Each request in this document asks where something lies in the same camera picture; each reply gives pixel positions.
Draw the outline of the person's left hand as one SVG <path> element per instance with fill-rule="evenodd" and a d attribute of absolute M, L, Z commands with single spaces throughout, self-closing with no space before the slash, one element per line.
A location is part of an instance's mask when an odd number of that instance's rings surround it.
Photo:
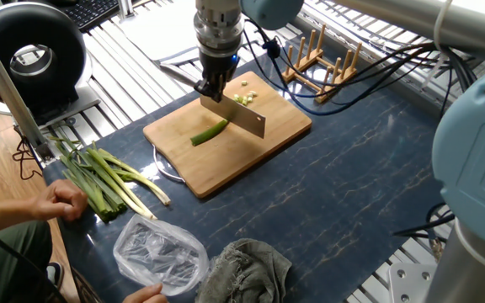
<path fill-rule="evenodd" d="M 31 215 L 36 220 L 79 219 L 88 206 L 88 196 L 73 182 L 58 179 L 31 202 Z"/>

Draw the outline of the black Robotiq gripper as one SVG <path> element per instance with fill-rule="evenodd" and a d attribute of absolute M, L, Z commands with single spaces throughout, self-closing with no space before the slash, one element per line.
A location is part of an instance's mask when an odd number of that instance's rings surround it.
<path fill-rule="evenodd" d="M 232 77 L 239 63 L 238 54 L 229 56 L 215 57 L 205 53 L 200 53 L 200 62 L 203 66 L 202 77 L 195 85 L 195 91 L 201 95 L 212 98 L 220 103 L 226 83 Z"/>

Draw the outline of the person's right hand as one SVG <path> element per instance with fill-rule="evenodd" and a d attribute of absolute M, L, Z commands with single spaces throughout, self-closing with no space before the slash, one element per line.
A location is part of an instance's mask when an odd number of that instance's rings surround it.
<path fill-rule="evenodd" d="M 144 287 L 125 297 L 123 303 L 168 303 L 168 299 L 162 294 L 163 284 L 154 284 Z"/>

